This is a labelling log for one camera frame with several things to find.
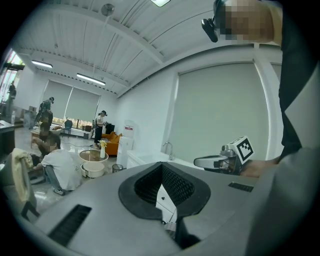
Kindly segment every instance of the white cloth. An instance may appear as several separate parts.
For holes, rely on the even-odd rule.
[[[32,163],[32,158],[30,154],[22,149],[15,148],[12,151],[12,176],[14,181],[14,186],[19,199],[24,202],[27,201],[30,195],[30,191],[26,187],[24,180],[23,169],[20,163],[20,159],[25,160],[27,168],[32,168],[34,165]]]
[[[47,154],[41,164],[43,167],[52,166],[60,187],[63,190],[75,190],[82,183],[81,173],[76,170],[76,165],[70,153],[63,149],[56,149]]]
[[[99,115],[96,118],[96,122],[97,122],[97,124],[100,124],[99,126],[102,126],[102,123],[104,122],[104,118],[101,115]]]

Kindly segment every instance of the woman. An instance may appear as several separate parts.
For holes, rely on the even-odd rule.
[[[100,115],[95,120],[95,135],[94,135],[94,148],[100,149],[98,142],[101,140],[102,129],[104,125],[104,116],[106,116],[106,111],[101,111]]]

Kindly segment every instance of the vase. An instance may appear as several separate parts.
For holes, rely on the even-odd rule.
[[[101,147],[100,158],[106,157],[106,148],[104,146]]]

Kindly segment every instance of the window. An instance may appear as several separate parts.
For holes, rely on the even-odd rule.
[[[67,121],[67,120],[71,120],[72,121],[72,128],[75,128],[75,129],[81,129],[82,126],[92,126],[92,122],[79,120],[79,119],[73,119],[73,118],[61,119],[61,118],[54,117],[52,119],[52,123],[62,126],[65,123],[65,121]]]

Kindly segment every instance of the small table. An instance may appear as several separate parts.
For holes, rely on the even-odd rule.
[[[79,157],[81,160],[85,161],[85,163],[81,164],[82,176],[89,178],[97,178],[105,173],[105,166],[102,162],[108,160],[109,155],[105,153],[105,157],[100,157],[100,151],[90,149],[84,150],[79,153]]]
[[[32,148],[32,139],[33,139],[33,137],[40,138],[40,133],[37,132],[37,131],[34,131],[34,130],[31,131],[31,146],[30,146],[31,148]]]

